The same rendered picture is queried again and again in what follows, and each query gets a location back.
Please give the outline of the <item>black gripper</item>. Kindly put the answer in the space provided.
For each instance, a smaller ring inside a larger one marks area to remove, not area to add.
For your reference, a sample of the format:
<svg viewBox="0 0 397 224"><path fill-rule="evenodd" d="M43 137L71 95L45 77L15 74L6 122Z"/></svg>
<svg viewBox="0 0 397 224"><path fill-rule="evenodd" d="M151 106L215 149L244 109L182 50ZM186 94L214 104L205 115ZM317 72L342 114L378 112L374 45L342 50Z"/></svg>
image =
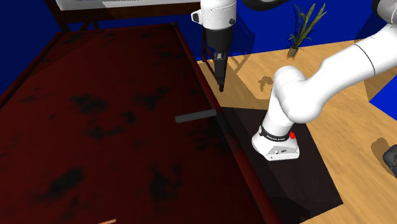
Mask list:
<svg viewBox="0 0 397 224"><path fill-rule="evenodd" d="M226 58L229 47L233 42L233 29L217 31L205 29L205 34L207 45L214 50L216 57L222 56L222 58L214 60L214 77L219 86L219 91L222 92L225 85Z"/></svg>

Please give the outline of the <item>grey cylinder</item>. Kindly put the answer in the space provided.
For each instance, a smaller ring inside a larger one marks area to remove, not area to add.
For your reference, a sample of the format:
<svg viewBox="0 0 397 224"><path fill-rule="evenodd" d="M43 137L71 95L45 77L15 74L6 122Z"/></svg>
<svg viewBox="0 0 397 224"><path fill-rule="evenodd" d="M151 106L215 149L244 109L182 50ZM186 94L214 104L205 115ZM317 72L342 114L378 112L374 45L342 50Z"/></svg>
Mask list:
<svg viewBox="0 0 397 224"><path fill-rule="evenodd" d="M194 112L194 113L188 113L188 114L184 114L184 115L175 116L175 121L176 121L176 123L185 123L185 122L190 122L190 121L194 121L194 120L200 120L200 119L216 116L216 114L217 114L216 109L208 109L208 110L204 110L204 111L198 111L198 112Z"/></svg>

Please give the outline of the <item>green potted plant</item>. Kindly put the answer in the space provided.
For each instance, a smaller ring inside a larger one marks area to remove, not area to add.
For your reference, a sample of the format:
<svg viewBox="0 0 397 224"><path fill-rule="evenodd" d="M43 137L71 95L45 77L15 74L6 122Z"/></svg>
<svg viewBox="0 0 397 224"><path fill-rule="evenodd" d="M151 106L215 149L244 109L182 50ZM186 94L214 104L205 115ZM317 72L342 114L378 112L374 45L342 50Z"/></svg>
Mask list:
<svg viewBox="0 0 397 224"><path fill-rule="evenodd" d="M289 35L288 41L292 41L292 44L288 50L287 58L295 59L300 45L303 43L304 40L309 39L309 33L312 31L313 27L320 21L320 19L327 14L324 10L326 3L324 3L321 9L318 11L317 15L314 19L310 20L310 17L314 11L316 4L313 3L307 13L301 12L300 8L297 5L294 5L295 12L296 12L296 21L297 24L295 25L295 32Z"/></svg>

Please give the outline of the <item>brown wooden desk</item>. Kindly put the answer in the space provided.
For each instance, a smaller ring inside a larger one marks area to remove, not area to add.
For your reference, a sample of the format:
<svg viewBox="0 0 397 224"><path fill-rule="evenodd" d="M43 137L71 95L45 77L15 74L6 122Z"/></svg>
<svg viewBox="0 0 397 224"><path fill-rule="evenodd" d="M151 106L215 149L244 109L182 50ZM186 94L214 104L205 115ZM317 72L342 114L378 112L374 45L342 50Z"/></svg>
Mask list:
<svg viewBox="0 0 397 224"><path fill-rule="evenodd" d="M200 0L44 0L61 31L69 24L81 23L81 30L98 22L141 19L142 24L177 22L197 60L205 60L205 31L190 20L190 13L200 8Z"/></svg>

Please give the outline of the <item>dark robot stand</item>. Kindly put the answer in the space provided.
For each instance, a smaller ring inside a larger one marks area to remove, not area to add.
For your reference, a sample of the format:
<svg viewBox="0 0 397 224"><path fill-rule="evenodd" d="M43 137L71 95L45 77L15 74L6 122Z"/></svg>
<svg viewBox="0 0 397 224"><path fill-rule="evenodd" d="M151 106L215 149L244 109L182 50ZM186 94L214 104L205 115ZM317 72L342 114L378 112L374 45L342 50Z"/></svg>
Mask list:
<svg viewBox="0 0 397 224"><path fill-rule="evenodd" d="M224 107L223 112L283 224L299 224L343 204L305 124L292 127L300 156L269 162L251 143L266 111Z"/></svg>

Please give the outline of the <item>dark red table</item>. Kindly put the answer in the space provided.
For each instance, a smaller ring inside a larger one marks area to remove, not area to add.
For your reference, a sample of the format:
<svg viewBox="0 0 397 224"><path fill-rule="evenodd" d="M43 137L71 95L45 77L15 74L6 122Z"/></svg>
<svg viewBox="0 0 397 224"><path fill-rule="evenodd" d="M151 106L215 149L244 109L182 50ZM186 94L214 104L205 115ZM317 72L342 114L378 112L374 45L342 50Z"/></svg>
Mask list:
<svg viewBox="0 0 397 224"><path fill-rule="evenodd" d="M59 33L0 96L0 224L115 218L282 224L175 23Z"/></svg>

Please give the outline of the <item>black rounded object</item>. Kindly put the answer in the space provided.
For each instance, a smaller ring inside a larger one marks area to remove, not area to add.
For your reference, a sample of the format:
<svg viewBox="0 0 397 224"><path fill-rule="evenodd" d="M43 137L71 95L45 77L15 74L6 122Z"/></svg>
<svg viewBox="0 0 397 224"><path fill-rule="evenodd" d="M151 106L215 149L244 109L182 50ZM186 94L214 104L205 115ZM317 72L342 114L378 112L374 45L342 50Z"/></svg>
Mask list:
<svg viewBox="0 0 397 224"><path fill-rule="evenodd" d="M382 158L388 168L390 168L393 176L397 178L397 144L390 147Z"/></svg>

